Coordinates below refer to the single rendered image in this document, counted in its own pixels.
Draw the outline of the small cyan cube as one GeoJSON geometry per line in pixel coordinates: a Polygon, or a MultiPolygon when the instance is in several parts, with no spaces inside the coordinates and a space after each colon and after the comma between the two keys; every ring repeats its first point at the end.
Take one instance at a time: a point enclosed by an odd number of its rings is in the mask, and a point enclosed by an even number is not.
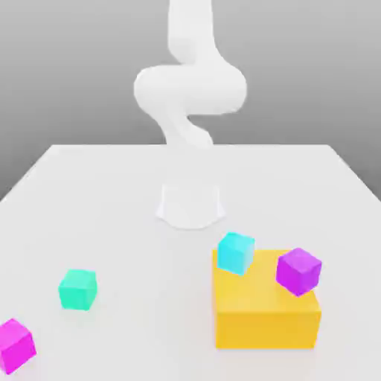
{"type": "Polygon", "coordinates": [[[228,232],[217,247],[217,267],[244,276],[254,258],[254,244],[253,237],[228,232]]]}

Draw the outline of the small purple cube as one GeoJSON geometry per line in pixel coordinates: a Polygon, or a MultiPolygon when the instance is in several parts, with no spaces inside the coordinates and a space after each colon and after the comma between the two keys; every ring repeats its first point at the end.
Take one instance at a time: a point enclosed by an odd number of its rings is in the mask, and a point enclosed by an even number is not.
{"type": "Polygon", "coordinates": [[[322,262],[302,248],[293,249],[278,258],[276,281],[299,297],[318,285],[322,262]]]}

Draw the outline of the small turquoise cube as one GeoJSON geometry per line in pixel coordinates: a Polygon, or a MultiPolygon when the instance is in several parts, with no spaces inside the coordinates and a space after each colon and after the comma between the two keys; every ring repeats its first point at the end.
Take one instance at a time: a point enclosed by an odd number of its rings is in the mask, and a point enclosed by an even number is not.
{"type": "Polygon", "coordinates": [[[97,278],[94,271],[70,269],[58,287],[62,308],[90,310],[97,295],[97,278]]]}

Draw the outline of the small magenta cube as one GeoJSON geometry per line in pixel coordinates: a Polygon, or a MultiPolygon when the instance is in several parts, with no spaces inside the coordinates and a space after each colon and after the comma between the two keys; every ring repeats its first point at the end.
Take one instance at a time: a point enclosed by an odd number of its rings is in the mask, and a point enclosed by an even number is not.
{"type": "Polygon", "coordinates": [[[36,355],[32,332],[11,318],[0,325],[0,369],[12,374],[36,355]]]}

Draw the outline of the large yellow box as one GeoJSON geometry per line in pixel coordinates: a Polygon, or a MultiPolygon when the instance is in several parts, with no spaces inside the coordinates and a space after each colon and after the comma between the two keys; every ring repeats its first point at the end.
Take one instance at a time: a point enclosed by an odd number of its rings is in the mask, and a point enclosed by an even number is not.
{"type": "Polygon", "coordinates": [[[243,276],[217,267],[212,254],[215,345],[218,349],[311,349],[321,308],[313,291],[297,297],[275,280],[284,250],[256,250],[243,276]]]}

